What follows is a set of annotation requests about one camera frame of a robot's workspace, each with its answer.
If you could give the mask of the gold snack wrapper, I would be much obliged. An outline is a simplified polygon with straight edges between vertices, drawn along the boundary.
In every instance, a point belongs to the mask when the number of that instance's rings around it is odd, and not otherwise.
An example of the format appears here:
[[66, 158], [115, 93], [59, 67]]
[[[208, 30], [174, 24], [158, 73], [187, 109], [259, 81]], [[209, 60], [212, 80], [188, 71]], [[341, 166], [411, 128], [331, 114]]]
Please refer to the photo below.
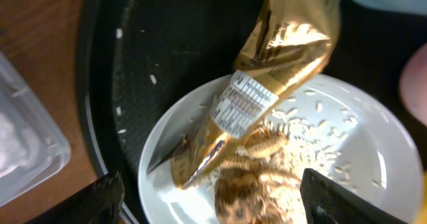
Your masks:
[[228, 86], [196, 128], [146, 172], [165, 171], [179, 189], [214, 169], [251, 170], [268, 146], [237, 150], [258, 123], [330, 61], [340, 33], [340, 0], [264, 0]]

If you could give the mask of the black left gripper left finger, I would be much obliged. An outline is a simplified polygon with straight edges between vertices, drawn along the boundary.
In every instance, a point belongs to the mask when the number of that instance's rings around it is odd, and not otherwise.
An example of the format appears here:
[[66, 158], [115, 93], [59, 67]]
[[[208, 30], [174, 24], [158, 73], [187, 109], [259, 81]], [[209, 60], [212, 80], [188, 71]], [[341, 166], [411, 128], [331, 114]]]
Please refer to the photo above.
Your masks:
[[118, 224], [125, 189], [121, 173], [108, 173], [26, 224]]

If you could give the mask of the pink plastic cup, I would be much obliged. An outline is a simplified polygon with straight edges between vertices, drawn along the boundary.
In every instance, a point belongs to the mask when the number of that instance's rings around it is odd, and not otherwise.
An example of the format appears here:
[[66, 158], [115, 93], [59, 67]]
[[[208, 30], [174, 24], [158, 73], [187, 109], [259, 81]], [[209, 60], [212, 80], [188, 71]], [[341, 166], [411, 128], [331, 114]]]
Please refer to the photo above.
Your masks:
[[408, 112], [426, 126], [426, 44], [405, 63], [399, 79], [399, 94]]

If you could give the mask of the yellow plastic bowl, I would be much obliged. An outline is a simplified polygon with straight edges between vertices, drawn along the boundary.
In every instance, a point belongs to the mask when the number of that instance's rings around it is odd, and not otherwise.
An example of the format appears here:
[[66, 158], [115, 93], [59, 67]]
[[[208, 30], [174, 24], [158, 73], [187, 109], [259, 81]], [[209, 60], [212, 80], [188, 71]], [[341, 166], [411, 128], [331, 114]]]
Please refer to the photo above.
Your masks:
[[418, 212], [418, 216], [415, 224], [427, 224], [427, 176], [426, 173], [424, 173], [424, 193], [422, 198], [422, 205], [421, 209]]

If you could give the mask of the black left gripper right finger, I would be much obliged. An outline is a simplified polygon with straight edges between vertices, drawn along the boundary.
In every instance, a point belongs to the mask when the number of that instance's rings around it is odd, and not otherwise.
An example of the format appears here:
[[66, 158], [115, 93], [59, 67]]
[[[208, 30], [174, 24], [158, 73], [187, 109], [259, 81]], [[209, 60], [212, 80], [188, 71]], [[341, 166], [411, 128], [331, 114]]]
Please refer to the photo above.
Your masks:
[[314, 169], [304, 169], [300, 194], [309, 224], [406, 224]]

